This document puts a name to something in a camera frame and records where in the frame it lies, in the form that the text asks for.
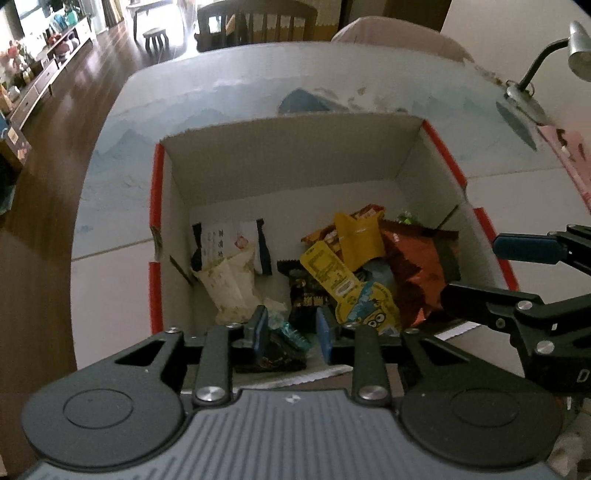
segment black snack package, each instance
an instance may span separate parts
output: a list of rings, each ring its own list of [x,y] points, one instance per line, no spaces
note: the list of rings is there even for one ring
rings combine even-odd
[[[291,312],[289,323],[301,333],[316,332],[316,308],[335,301],[299,260],[279,260],[277,271],[289,278]]]
[[[255,365],[236,366],[236,373],[297,372],[306,368],[306,353],[293,348],[281,335],[271,331],[262,358]]]

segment pink paper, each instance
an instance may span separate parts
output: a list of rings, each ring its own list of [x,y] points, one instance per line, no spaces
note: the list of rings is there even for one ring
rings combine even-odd
[[[562,162],[583,198],[587,210],[591,213],[591,165],[588,162],[589,155],[587,155],[583,137],[579,132],[557,130],[552,125],[538,127],[538,130]]]

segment chair back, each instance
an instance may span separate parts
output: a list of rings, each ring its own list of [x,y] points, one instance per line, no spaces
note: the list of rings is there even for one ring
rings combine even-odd
[[[212,33],[209,30],[209,19],[211,17],[222,18],[219,47],[224,48],[230,43],[226,34],[226,20],[234,16],[234,35],[231,43],[243,45],[257,43],[255,41],[254,16],[262,15],[261,35],[257,40],[261,43],[267,41],[281,41],[281,17],[289,17],[290,23],[287,31],[287,41],[293,41],[296,18],[304,21],[303,41],[311,41],[314,36],[316,17],[318,12],[311,7],[297,0],[220,0],[205,5],[197,10],[197,22],[199,23],[199,40],[197,49],[208,51],[213,49]],[[270,38],[268,30],[268,16],[275,16],[275,32],[273,39]]]

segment curtain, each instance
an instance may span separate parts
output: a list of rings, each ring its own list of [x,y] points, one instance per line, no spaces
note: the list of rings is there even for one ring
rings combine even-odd
[[[102,3],[108,28],[114,27],[123,20],[123,17],[115,6],[115,0],[102,0]]]

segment wall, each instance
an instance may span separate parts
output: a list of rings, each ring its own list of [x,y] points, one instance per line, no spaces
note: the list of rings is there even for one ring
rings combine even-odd
[[[482,67],[519,81],[548,43],[568,36],[571,20],[591,33],[591,18],[571,0],[453,0],[441,33]],[[566,49],[545,60],[534,86],[556,125],[580,131],[591,148],[591,83],[569,70]]]
[[[8,42],[22,38],[21,24],[18,21],[17,9],[14,2],[8,2],[0,9],[0,50],[8,48]]]

